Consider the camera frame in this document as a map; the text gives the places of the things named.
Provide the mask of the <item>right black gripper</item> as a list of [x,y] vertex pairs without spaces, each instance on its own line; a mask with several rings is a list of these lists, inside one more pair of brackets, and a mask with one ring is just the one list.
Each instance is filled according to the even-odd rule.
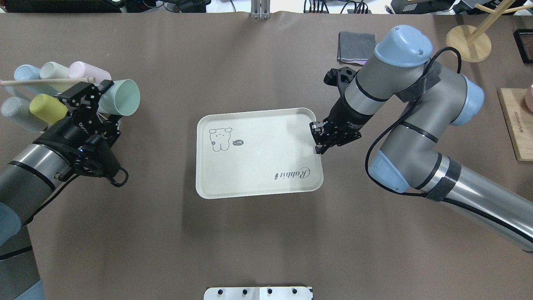
[[343,97],[333,105],[322,122],[310,122],[309,127],[318,155],[333,146],[343,146],[361,138],[360,129],[371,119],[370,115],[354,110]]

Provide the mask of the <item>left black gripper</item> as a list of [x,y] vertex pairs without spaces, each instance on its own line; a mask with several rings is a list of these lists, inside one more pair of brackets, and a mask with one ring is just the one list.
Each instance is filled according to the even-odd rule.
[[43,145],[63,157],[71,168],[61,179],[68,179],[75,173],[74,163],[78,148],[92,135],[104,138],[108,146],[113,146],[121,135],[120,115],[111,115],[106,121],[97,113],[100,100],[113,100],[112,80],[103,80],[96,86],[93,83],[79,82],[64,93],[55,95],[63,104],[72,108],[67,116],[51,125],[34,144]]

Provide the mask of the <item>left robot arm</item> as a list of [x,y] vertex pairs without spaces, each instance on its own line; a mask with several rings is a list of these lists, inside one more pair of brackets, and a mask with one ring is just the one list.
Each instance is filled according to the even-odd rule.
[[37,95],[29,104],[28,112],[45,128],[1,171],[2,300],[45,298],[28,224],[70,182],[85,176],[105,178],[115,187],[126,184],[128,172],[112,152],[122,116],[98,116],[118,87],[112,80],[80,82],[56,96]]

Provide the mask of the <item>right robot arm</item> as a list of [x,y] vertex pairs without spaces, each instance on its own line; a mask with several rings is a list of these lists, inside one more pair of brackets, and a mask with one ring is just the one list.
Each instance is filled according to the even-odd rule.
[[532,203],[435,150],[448,126],[469,122],[483,105],[481,87],[436,60],[430,40],[409,25],[396,25],[360,70],[330,70],[324,78],[339,99],[329,115],[309,127],[316,154],[361,137],[361,128],[393,96],[406,103],[401,116],[375,140],[384,143],[365,171],[381,188],[404,196],[446,203],[492,227],[532,252]]

